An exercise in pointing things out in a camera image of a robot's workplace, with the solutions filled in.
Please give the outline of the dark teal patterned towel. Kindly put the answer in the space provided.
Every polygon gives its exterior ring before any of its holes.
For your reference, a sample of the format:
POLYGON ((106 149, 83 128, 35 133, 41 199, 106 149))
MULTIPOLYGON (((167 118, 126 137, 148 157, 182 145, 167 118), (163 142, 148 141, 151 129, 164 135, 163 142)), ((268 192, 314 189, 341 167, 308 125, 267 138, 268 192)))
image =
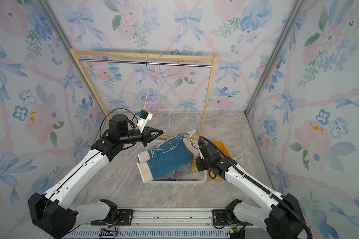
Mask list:
POLYGON ((154 180, 191 163, 197 157, 197 149, 193 147, 192 141, 183 136, 184 134, 172 137, 147 151, 147 165, 154 180))

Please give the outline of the pink clothespin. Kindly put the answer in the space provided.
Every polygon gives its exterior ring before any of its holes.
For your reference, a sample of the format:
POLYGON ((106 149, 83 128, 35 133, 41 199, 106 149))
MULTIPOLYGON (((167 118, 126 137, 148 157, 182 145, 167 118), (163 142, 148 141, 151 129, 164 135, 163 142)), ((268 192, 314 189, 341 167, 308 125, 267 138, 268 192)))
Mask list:
POLYGON ((192 141, 191 135, 189 135, 189 134, 184 134, 183 136, 184 136, 187 140, 192 141))

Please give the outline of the light blue wire hanger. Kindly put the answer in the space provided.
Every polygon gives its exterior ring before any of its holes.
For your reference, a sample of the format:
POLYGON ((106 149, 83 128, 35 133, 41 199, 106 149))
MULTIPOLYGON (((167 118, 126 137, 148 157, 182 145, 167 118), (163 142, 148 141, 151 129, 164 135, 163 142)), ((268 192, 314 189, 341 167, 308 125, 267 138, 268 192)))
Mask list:
POLYGON ((179 73, 171 74, 170 69, 167 69, 168 74, 167 74, 167 76, 164 76, 164 71, 162 71, 162 69, 161 69, 161 66, 164 65, 164 63, 161 62, 161 56, 163 56, 163 54, 160 54, 158 59, 157 59, 157 64, 158 64, 158 68, 159 68, 159 75, 161 77, 161 80, 160 80, 160 82, 159 82, 159 84, 157 86, 157 89, 156 89, 155 93, 154 93, 154 97, 152 98, 152 100, 150 102, 150 106, 149 106, 149 111, 150 112, 153 112, 156 105, 159 103, 160 92, 161 92, 163 86, 166 84, 168 78, 171 77, 171 76, 174 76, 174 75, 179 75, 179 73))

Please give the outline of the yellow white striped towel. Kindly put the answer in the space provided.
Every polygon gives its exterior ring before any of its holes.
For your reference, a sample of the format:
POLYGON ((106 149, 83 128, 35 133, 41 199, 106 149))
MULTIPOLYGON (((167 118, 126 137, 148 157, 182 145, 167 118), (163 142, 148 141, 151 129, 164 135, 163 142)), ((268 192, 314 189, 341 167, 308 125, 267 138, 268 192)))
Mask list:
POLYGON ((191 166, 192 166, 192 172, 196 172, 197 171, 197 165, 195 161, 191 162, 191 166))

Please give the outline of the grey terry towel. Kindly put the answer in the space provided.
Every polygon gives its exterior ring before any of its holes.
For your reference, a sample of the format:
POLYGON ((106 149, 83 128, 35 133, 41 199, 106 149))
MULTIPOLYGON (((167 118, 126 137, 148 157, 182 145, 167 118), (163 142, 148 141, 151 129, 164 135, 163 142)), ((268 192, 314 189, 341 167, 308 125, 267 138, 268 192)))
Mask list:
POLYGON ((165 181, 178 181, 182 179, 185 174, 190 174, 190 173, 192 173, 192 167, 184 166, 161 177, 161 179, 165 181))

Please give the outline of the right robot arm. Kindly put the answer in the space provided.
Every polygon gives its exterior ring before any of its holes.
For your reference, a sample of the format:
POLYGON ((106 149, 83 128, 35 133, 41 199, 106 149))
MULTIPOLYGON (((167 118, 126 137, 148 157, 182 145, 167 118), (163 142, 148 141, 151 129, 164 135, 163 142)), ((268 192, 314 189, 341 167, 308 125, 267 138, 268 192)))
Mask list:
POLYGON ((308 239, 313 238, 295 196, 270 189, 206 137, 199 137, 197 144, 200 152, 196 159, 198 170, 207 170, 221 177, 257 203, 254 207, 241 200, 232 201, 225 210, 233 224, 252 224, 266 230, 273 239, 298 239, 303 232, 308 239))

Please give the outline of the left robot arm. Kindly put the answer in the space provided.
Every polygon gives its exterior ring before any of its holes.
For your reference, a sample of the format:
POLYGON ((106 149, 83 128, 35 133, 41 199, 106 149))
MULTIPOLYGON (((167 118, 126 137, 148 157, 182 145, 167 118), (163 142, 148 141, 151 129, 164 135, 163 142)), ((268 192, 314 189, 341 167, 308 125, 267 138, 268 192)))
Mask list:
POLYGON ((114 115, 108 129, 65 177, 45 193, 34 193, 29 198, 32 223, 54 239, 61 239, 92 221, 117 224, 118 206, 110 200, 78 206, 72 203, 90 179, 118 153, 139 142, 147 146, 163 134, 162 130, 147 126, 152 117, 152 113, 141 110, 137 113, 137 123, 133 124, 124 114, 114 115))

